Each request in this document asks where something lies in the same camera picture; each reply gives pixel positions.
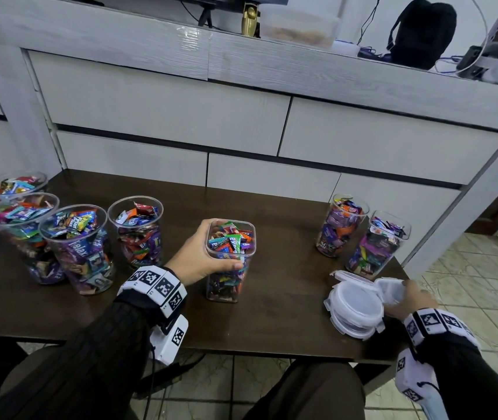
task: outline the tile floor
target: tile floor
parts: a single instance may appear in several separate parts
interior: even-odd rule
[[[445,309],[478,337],[484,359],[498,372],[498,238],[463,234],[421,277]],[[24,344],[28,351],[41,345]],[[181,353],[183,362],[199,355]],[[281,358],[208,354],[182,381],[153,395],[150,420],[240,420],[290,364]],[[132,400],[141,419],[145,401]],[[366,420],[423,420],[418,405],[394,381],[367,396]]]

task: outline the dark brown table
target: dark brown table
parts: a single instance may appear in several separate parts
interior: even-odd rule
[[[54,177],[49,191],[60,198],[61,206],[91,203],[107,209],[126,196],[159,199],[164,205],[161,227],[165,259],[181,247],[204,218],[246,220],[255,225],[257,252],[238,303],[208,301],[203,281],[189,289],[184,312],[189,331],[184,348],[291,358],[345,358],[387,366],[406,345],[403,328],[395,321],[388,321],[386,332],[366,342],[340,334],[330,323],[323,300],[336,281],[329,273],[343,269],[343,261],[365,224],[340,260],[319,254],[314,241],[327,211],[326,203],[76,170]],[[0,236],[3,344],[6,338],[63,342],[111,303],[131,270],[119,252],[114,227],[107,224],[107,230],[113,242],[117,281],[105,293],[91,297],[79,296],[67,282],[37,285],[16,249]],[[407,279],[395,260],[382,275]]]

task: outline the person's left hand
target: person's left hand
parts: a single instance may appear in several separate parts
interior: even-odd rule
[[[188,286],[209,274],[240,270],[243,263],[237,259],[212,258],[206,251],[208,228],[215,219],[204,219],[195,234],[187,239],[179,251],[166,264],[181,282]]]

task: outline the table leg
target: table leg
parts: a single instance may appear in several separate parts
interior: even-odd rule
[[[0,337],[0,364],[16,365],[27,357],[24,351],[14,339]]]
[[[383,386],[395,376],[395,364],[358,364],[354,367],[366,395]]]

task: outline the black sleeve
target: black sleeve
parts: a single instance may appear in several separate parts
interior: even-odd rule
[[[122,419],[149,353],[145,313],[116,302],[16,387],[0,419]]]
[[[416,351],[434,368],[449,420],[498,418],[498,374],[467,338],[429,335]]]

